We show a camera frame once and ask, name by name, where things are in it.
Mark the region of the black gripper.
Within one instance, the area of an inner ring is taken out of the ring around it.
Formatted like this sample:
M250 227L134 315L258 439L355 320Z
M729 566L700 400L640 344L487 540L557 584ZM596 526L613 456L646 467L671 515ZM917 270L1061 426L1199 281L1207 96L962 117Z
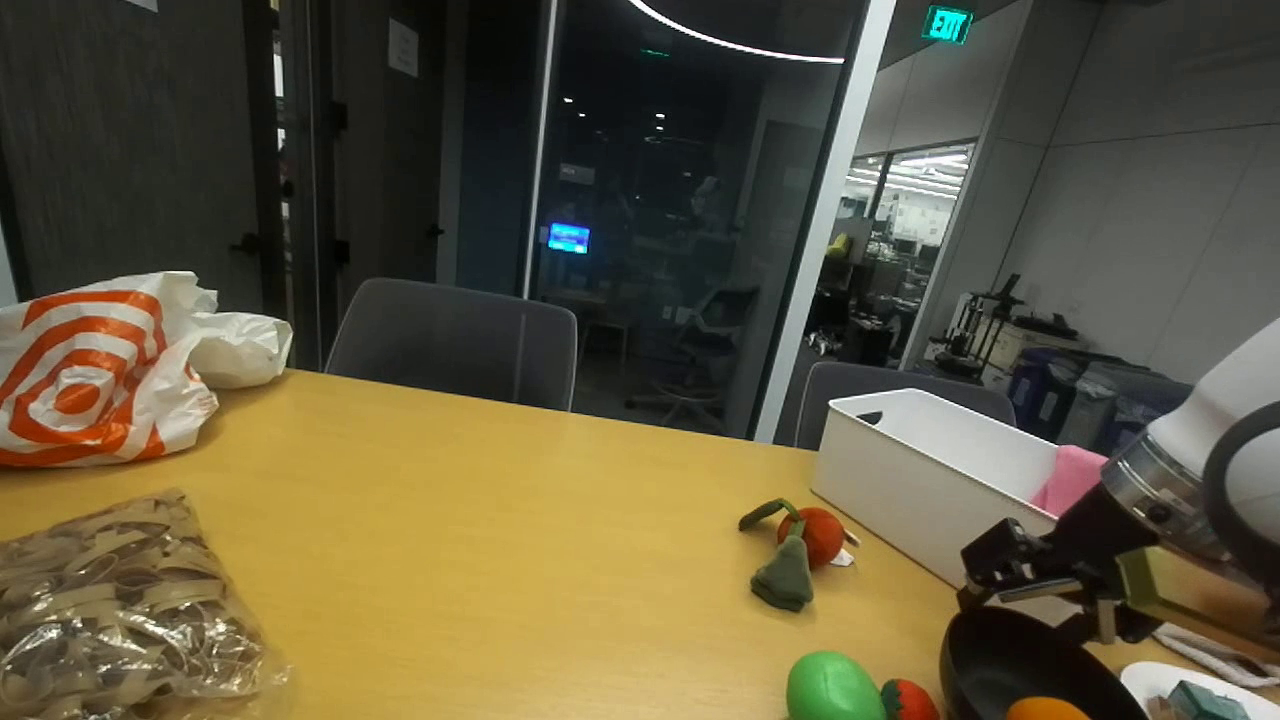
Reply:
M1070 606L1070 640L1146 640L1158 620L1125 602L1120 558L1153 549L1156 534L1106 488L1084 493L1051 534L1030 538L1021 522L997 522L958 549L962 610L993 602L1061 597Z

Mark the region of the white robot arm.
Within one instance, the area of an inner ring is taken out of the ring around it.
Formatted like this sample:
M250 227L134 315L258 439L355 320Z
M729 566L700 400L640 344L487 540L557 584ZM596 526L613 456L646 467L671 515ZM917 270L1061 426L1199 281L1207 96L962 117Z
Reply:
M954 602L1061 597L1080 640L1143 640L1158 629L1125 584L1125 558L1169 549L1248 582L1265 597L1255 640L1280 602L1280 320L1265 324L1193 391L1101 467L1101 480L1041 538L997 522L958 549Z

